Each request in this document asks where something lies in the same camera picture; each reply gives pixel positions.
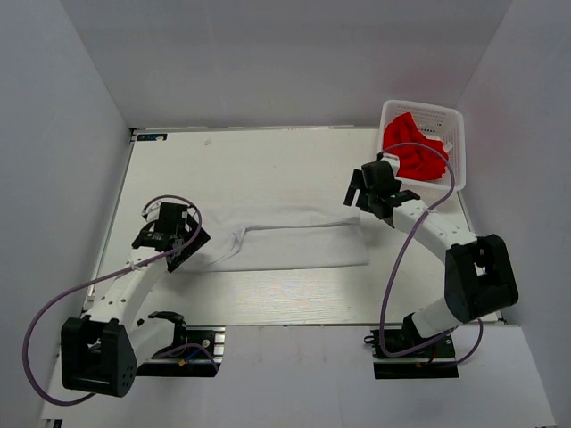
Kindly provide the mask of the red t shirt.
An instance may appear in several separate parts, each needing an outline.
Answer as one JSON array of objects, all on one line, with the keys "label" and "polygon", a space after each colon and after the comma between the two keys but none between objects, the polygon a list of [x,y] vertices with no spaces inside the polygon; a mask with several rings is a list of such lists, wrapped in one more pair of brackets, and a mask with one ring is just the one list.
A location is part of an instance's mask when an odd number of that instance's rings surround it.
[{"label": "red t shirt", "polygon": [[442,178],[446,172],[449,155],[443,143],[424,136],[409,112],[387,125],[382,148],[399,158],[398,177],[428,182]]}]

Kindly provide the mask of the white t shirt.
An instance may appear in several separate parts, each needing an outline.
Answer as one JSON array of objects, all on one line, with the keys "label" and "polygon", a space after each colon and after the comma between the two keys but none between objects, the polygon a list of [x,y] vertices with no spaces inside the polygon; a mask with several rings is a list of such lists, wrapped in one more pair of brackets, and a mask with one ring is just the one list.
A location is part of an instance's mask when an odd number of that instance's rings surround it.
[{"label": "white t shirt", "polygon": [[339,268],[368,264],[360,212],[332,202],[210,206],[211,239],[185,273]]}]

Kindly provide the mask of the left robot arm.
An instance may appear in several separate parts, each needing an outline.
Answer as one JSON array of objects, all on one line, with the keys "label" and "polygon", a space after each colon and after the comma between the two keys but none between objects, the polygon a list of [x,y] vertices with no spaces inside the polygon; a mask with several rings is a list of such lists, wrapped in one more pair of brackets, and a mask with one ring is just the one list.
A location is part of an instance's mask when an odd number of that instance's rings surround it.
[{"label": "left robot arm", "polygon": [[187,348],[182,315],[166,309],[138,312],[155,284],[211,238],[200,211],[184,198],[157,197],[144,206],[142,217],[145,224],[109,289],[82,317],[70,317],[62,326],[61,379],[67,390],[123,397],[140,366]]}]

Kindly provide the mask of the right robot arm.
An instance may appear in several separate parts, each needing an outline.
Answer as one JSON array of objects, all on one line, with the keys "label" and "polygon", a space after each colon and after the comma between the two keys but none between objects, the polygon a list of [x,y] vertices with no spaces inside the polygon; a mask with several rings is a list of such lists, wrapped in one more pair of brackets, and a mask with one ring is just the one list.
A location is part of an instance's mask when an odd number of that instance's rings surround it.
[{"label": "right robot arm", "polygon": [[401,349],[390,351],[393,358],[424,355],[446,333],[513,306],[519,298],[504,240],[455,226],[418,194],[402,189],[395,169],[384,158],[355,169],[343,200],[403,232],[406,243],[420,243],[444,265],[442,298],[403,319]]}]

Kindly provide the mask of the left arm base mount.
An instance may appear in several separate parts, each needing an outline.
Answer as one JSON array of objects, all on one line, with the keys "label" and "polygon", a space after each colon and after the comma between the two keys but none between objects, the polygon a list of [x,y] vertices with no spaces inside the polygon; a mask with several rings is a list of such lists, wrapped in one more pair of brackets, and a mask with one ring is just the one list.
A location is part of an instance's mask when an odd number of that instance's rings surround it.
[{"label": "left arm base mount", "polygon": [[128,334],[138,377],[213,378],[222,363],[224,327],[187,326],[149,320]]}]

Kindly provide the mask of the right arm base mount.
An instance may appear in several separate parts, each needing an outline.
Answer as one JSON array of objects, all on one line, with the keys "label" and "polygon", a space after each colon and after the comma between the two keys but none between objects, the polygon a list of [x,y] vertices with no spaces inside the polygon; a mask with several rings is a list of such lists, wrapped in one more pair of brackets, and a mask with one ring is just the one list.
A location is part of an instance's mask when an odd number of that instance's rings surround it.
[{"label": "right arm base mount", "polygon": [[371,330],[363,341],[372,351],[376,380],[428,380],[459,377],[456,351],[450,334],[427,348],[398,358],[390,358],[382,351],[378,330]]}]

